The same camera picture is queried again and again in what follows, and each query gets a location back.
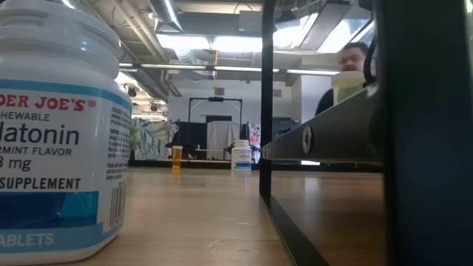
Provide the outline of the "orange pill vial white cap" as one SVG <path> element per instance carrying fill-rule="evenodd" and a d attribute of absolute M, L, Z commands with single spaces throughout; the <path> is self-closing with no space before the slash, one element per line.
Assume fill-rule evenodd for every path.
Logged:
<path fill-rule="evenodd" d="M 182 165 L 182 146 L 172 146 L 172 171 L 180 171 Z"/>

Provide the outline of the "yellow pill vial white cap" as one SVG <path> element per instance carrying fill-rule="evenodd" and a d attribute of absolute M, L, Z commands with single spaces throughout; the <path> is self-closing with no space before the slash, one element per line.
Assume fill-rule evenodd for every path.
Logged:
<path fill-rule="evenodd" d="M 363 72 L 345 71 L 334 75 L 331 78 L 334 104 L 337 105 L 362 90 L 364 82 Z"/>

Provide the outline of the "linear ceiling light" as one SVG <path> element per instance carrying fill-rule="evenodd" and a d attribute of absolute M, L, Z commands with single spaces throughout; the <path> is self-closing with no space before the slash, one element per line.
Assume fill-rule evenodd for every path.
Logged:
<path fill-rule="evenodd" d="M 212 72 L 261 72 L 261 67 L 254 66 L 214 66 L 214 65 L 184 65 L 184 64 L 157 64 L 157 63 L 119 63 L 121 69 L 166 69 L 166 70 L 190 70 L 190 71 L 212 71 Z M 333 76 L 338 74 L 335 70 L 323 69 L 287 69 L 273 68 L 273 74 L 283 75 L 320 75 Z"/>

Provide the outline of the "silver ventilation duct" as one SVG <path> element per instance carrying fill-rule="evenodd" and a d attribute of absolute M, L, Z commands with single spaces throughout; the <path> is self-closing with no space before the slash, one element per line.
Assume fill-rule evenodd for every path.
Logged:
<path fill-rule="evenodd" d="M 178 33 L 183 32 L 183 28 L 178 20 L 180 9 L 175 5 L 173 0 L 148 1 L 157 20 L 155 23 L 156 31 L 161 30 L 163 27 L 168 27 Z"/>
<path fill-rule="evenodd" d="M 120 63 L 143 63 L 143 60 L 137 53 L 134 52 L 132 48 L 129 47 L 131 41 L 128 40 L 127 36 L 119 36 L 120 38 L 120 46 L 121 52 L 118 56 L 118 61 Z M 152 44 L 144 38 L 145 41 L 142 39 L 140 43 L 145 47 L 145 51 L 151 55 L 152 59 L 157 59 L 157 61 L 161 61 L 160 57 L 156 57 L 155 53 L 156 50 L 152 46 Z M 159 78 L 156 78 L 154 74 L 152 74 L 147 69 L 139 69 L 136 72 L 132 73 L 132 76 L 144 86 L 145 91 L 152 96 L 153 98 L 159 98 L 164 100 L 165 102 L 169 99 L 169 88 L 167 85 L 162 85 L 162 82 Z"/>

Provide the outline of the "white bottle blue label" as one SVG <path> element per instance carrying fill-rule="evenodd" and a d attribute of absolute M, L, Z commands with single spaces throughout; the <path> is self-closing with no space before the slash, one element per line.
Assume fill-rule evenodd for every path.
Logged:
<path fill-rule="evenodd" d="M 252 169 L 252 150 L 248 140 L 236 140 L 231 150 L 231 170 L 250 171 Z"/>

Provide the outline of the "marble patterned cloth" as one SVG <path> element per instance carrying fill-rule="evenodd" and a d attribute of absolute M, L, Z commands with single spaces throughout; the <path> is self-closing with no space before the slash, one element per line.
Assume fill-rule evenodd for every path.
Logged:
<path fill-rule="evenodd" d="M 178 131 L 176 123 L 134 118 L 140 130 L 140 151 L 136 160 L 166 160 L 171 149 L 166 147 Z"/>

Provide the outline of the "black rig frame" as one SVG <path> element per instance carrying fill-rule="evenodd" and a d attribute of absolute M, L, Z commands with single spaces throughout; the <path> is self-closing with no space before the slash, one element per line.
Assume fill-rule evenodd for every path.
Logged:
<path fill-rule="evenodd" d="M 209 97 L 209 98 L 189 98 L 188 99 L 188 122 L 191 122 L 191 112 L 194 107 L 197 107 L 198 104 L 192 105 L 194 100 L 204 100 L 208 102 L 224 102 L 224 101 L 236 101 L 239 103 L 240 107 L 239 110 L 239 127 L 242 127 L 242 108 L 243 108 L 243 99 L 238 98 L 222 98 L 222 97 Z"/>

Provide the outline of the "person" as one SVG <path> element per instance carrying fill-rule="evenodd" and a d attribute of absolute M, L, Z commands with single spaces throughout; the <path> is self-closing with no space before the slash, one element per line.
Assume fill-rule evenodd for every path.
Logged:
<path fill-rule="evenodd" d="M 369 47 L 363 42 L 351 42 L 346 44 L 339 52 L 339 66 L 341 72 L 364 71 L 364 63 L 369 52 Z M 334 104 L 333 88 L 328 89 L 316 108 L 315 116 L 319 115 Z"/>

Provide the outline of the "white Trader Joe's melatonin bottle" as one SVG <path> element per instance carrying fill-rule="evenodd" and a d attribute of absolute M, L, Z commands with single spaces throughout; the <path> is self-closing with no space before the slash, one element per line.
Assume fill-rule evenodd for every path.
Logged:
<path fill-rule="evenodd" d="M 0 266 L 82 260 L 119 234 L 132 119 L 119 53 L 80 10 L 0 3 Z"/>

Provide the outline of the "wooden shelf black frame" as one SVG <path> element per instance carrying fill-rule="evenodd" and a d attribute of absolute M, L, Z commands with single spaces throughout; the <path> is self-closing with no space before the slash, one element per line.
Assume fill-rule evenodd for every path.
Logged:
<path fill-rule="evenodd" d="M 473 0 L 369 3 L 366 87 L 263 156 L 379 164 L 387 265 L 473 266 Z"/>

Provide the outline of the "floral patterned panel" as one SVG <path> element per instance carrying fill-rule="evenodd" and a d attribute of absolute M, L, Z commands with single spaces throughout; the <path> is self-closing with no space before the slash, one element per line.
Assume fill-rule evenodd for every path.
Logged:
<path fill-rule="evenodd" d="M 255 163 L 259 163 L 261 157 L 261 125 L 257 123 L 249 124 L 249 143 L 252 149 L 252 158 Z"/>

